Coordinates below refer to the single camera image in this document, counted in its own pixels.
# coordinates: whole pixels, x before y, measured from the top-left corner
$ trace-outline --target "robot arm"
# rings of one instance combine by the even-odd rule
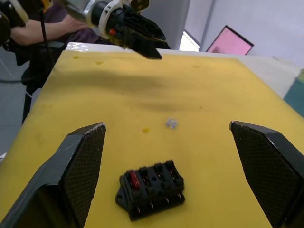
[[[157,24],[137,13],[148,7],[148,0],[57,1],[77,20],[91,28],[98,27],[101,37],[111,43],[147,58],[162,58],[153,41],[164,42],[166,37]],[[48,0],[0,0],[0,45],[9,39],[11,28],[25,26],[28,15],[38,14],[49,6]]]

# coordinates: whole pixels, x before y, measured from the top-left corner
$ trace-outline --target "pink screen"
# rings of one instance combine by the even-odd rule
[[[224,28],[207,52],[245,55],[250,49],[250,44]]]

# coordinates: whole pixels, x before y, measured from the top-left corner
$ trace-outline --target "red fuse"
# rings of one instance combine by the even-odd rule
[[[131,176],[131,178],[129,181],[130,181],[132,188],[134,190],[139,190],[141,184],[139,183],[139,180],[138,180],[134,170],[130,171],[130,176]]]

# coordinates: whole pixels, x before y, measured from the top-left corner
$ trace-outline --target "black chair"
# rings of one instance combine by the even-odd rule
[[[66,44],[54,41],[48,42],[48,46],[55,62],[59,58],[61,52],[66,48]],[[26,86],[28,94],[32,96],[38,88],[43,87],[53,68],[45,44],[39,43],[21,46],[13,40],[10,40],[3,45],[3,48],[6,51],[15,53],[18,66],[29,61],[29,67],[22,74],[21,81],[23,85]],[[28,96],[28,94],[25,94],[24,98],[22,123],[30,111],[32,98]]]

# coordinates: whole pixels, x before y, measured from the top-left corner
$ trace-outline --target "person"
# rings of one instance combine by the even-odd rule
[[[57,2],[54,2],[53,6],[44,13],[44,16],[48,41],[109,44],[86,24],[70,16],[64,7]],[[11,38],[23,46],[43,42],[40,17],[38,15],[30,16],[25,27],[13,28]]]

